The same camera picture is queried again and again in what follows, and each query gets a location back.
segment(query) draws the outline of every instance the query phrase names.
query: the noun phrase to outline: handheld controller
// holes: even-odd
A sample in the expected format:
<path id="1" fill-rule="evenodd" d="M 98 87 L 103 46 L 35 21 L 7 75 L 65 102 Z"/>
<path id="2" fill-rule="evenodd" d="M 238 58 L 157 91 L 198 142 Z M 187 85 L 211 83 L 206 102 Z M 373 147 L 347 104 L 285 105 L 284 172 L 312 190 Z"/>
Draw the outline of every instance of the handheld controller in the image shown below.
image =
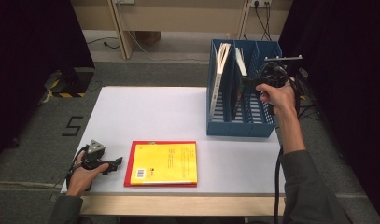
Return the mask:
<path id="1" fill-rule="evenodd" d="M 67 188 L 70 184 L 71 176 L 73 175 L 74 171 L 79 167 L 82 167 L 86 170 L 93 170 L 104 163 L 108 163 L 109 166 L 106 170 L 102 172 L 103 175 L 108 175 L 108 173 L 110 172 L 117 171 L 119 165 L 122 164 L 122 157 L 114 161 L 102 161 L 101 158 L 105 154 L 105 150 L 106 150 L 106 147 L 104 145 L 94 140 L 91 140 L 90 145 L 86 145 L 85 147 L 83 147 L 77 153 L 76 157 L 73 159 L 73 162 L 67 172 L 67 176 L 66 176 Z M 82 157 L 82 161 L 76 163 L 77 157 L 82 151 L 85 151 L 84 156 Z"/>

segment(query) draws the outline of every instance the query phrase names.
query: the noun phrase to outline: white table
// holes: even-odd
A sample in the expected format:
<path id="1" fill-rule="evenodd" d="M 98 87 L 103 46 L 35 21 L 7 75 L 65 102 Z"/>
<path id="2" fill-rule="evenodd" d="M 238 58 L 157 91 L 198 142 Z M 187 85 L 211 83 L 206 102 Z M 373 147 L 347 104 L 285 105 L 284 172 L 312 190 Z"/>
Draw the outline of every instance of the white table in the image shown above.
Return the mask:
<path id="1" fill-rule="evenodd" d="M 78 150 L 94 139 L 106 146 L 103 161 L 123 157 L 124 162 L 117 172 L 93 181 L 83 196 L 81 214 L 271 216 L 279 150 L 276 132 L 269 138 L 207 136 L 205 115 L 206 88 L 102 88 Z M 134 140 L 195 140 L 198 186 L 123 187 Z"/>

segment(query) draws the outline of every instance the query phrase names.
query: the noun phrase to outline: black device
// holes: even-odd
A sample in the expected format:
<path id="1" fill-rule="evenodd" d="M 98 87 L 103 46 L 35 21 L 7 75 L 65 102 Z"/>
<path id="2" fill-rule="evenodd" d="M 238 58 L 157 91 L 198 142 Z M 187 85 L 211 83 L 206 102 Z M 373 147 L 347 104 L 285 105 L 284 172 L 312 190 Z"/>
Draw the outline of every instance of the black device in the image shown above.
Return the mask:
<path id="1" fill-rule="evenodd" d="M 297 86 L 295 85 L 294 81 L 289 77 L 282 63 L 267 62 L 260 67 L 257 77 L 242 77 L 242 83 L 244 85 L 252 87 L 257 97 L 260 97 L 260 91 L 255 90 L 256 86 L 265 83 L 270 86 L 279 88 L 283 87 L 286 84 L 286 82 L 289 82 L 291 87 L 294 89 L 295 108 L 298 113 L 300 109 L 300 95 L 297 91 Z M 268 104 L 268 112 L 269 114 L 274 115 L 273 105 Z"/>
<path id="2" fill-rule="evenodd" d="M 73 162 L 67 172 L 67 176 L 66 176 L 67 188 L 70 184 L 71 176 L 73 175 L 74 171 L 79 167 L 82 167 L 86 170 L 93 170 L 104 163 L 108 163 L 109 166 L 106 170 L 102 172 L 103 175 L 108 175 L 108 173 L 110 172 L 117 171 L 118 166 L 122 164 L 122 157 L 114 161 L 102 161 L 101 158 L 105 154 L 105 150 L 106 150 L 106 147 L 104 145 L 94 140 L 91 140 L 90 145 L 86 145 L 85 147 L 80 149 L 76 157 L 73 159 Z M 82 151 L 85 151 L 85 154 L 82 157 L 82 161 L 76 163 L 77 158 Z"/>

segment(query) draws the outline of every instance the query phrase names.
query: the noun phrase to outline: sleeve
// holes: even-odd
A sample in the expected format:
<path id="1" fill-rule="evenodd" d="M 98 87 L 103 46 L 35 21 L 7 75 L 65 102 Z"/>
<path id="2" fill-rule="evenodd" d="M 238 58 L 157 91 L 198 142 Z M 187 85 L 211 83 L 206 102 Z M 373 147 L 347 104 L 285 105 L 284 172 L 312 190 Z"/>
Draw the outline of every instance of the sleeve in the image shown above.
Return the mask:
<path id="1" fill-rule="evenodd" d="M 279 160 L 286 178 L 283 223 L 350 223 L 307 150 L 284 154 Z"/>
<path id="2" fill-rule="evenodd" d="M 76 224 L 81 206 L 82 199 L 79 197 L 58 197 L 48 224 Z"/>

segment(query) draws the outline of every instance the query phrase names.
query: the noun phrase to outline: electrical outlet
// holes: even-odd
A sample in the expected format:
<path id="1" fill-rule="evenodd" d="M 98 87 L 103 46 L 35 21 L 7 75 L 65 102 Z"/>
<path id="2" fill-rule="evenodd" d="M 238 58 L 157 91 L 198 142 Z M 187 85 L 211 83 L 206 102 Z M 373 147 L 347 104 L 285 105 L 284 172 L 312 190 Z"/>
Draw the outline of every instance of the electrical outlet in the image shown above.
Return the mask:
<path id="1" fill-rule="evenodd" d="M 269 6 L 272 4 L 272 0 L 251 0 L 251 7 L 254 7 L 254 3 L 258 1 L 259 7 L 266 7 L 266 4 L 269 3 Z"/>

